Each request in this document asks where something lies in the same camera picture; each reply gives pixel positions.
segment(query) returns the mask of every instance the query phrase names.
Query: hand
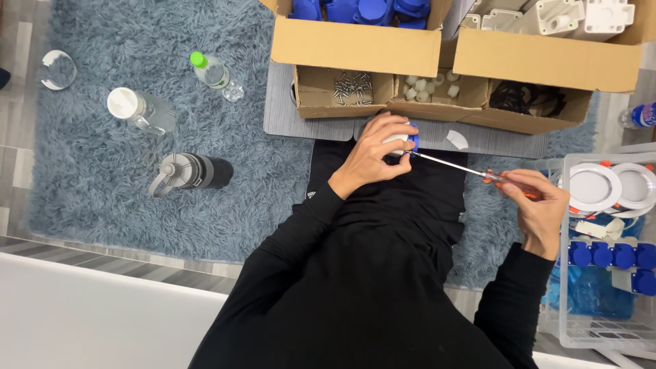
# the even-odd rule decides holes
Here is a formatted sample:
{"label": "hand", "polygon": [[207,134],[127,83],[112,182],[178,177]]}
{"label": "hand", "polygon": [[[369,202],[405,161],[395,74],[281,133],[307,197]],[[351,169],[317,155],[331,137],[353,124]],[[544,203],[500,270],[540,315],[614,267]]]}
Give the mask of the hand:
{"label": "hand", "polygon": [[556,260],[558,254],[560,224],[569,203],[569,192],[554,186],[542,173],[528,169],[514,169],[502,173],[513,181],[533,186],[542,192],[543,200],[532,202],[515,185],[504,183],[503,193],[519,207],[517,222],[526,235],[522,248],[530,253]]}
{"label": "hand", "polygon": [[393,116],[390,112],[373,118],[365,127],[358,143],[333,176],[328,185],[342,199],[346,199],[360,186],[392,179],[409,172],[410,154],[404,154],[399,164],[387,165],[382,157],[396,150],[412,150],[415,143],[396,139],[382,143],[393,135],[416,135],[417,128],[406,125],[408,118]]}

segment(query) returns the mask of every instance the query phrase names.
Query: screwdriver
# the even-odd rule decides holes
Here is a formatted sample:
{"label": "screwdriver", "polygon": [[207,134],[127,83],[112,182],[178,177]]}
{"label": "screwdriver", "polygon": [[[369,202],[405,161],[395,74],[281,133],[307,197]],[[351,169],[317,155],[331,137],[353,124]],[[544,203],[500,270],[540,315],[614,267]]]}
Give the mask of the screwdriver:
{"label": "screwdriver", "polygon": [[432,160],[434,162],[450,165],[451,167],[461,169],[463,171],[468,171],[469,173],[473,173],[475,175],[479,175],[483,177],[483,181],[485,183],[494,183],[494,185],[498,188],[501,188],[501,185],[504,183],[510,183],[515,186],[517,186],[520,190],[522,190],[522,193],[524,196],[526,196],[529,200],[531,201],[540,201],[542,200],[542,193],[538,191],[537,189],[533,188],[532,186],[529,186],[528,184],[523,184],[523,183],[518,183],[513,181],[512,179],[509,179],[508,177],[502,176],[500,174],[496,174],[492,171],[492,169],[488,169],[487,171],[475,171],[473,169],[461,167],[459,165],[456,165],[454,163],[449,163],[444,160],[440,160],[437,158],[433,158],[432,156],[428,156],[425,154],[419,154],[418,152],[414,151],[407,151],[410,153],[410,155],[416,155],[424,159]]}

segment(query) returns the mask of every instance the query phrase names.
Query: orange screwdriver handle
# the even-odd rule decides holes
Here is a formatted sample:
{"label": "orange screwdriver handle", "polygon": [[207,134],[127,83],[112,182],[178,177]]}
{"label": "orange screwdriver handle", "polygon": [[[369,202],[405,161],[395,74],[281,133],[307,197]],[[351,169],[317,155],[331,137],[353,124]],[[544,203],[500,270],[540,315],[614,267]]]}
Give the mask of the orange screwdriver handle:
{"label": "orange screwdriver handle", "polygon": [[529,186],[528,184],[523,184],[519,182],[515,182],[512,179],[509,179],[508,177],[504,177],[502,175],[494,173],[491,169],[488,169],[486,172],[483,172],[484,178],[485,178],[485,183],[494,183],[494,185],[498,188],[501,188],[501,185],[504,183],[510,183],[512,185],[517,186],[520,190],[522,190],[522,193],[524,196],[526,196],[529,200],[531,201],[540,201],[543,199],[542,197],[542,192],[538,191],[532,186]]}

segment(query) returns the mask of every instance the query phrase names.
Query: green bottle cap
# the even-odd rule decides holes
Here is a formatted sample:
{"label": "green bottle cap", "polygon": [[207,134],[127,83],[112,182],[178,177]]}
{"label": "green bottle cap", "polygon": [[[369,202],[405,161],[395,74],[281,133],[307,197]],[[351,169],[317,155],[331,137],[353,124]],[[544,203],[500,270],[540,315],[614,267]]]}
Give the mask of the green bottle cap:
{"label": "green bottle cap", "polygon": [[205,58],[205,55],[197,51],[194,51],[191,56],[189,56],[189,60],[198,68],[204,68],[207,65],[207,58]]}

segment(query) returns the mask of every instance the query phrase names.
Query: gray bottle handle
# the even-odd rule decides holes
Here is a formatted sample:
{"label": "gray bottle handle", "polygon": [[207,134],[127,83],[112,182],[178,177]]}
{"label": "gray bottle handle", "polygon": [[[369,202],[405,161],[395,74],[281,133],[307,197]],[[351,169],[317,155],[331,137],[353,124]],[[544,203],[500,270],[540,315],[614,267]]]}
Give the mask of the gray bottle handle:
{"label": "gray bottle handle", "polygon": [[173,189],[173,186],[166,186],[164,189],[162,189],[159,192],[155,192],[155,189],[157,189],[157,186],[162,182],[162,180],[166,177],[166,174],[159,172],[159,175],[155,178],[153,183],[150,184],[150,187],[148,187],[148,194],[153,196],[154,198],[161,198],[164,197],[164,195],[168,194],[169,191]]}

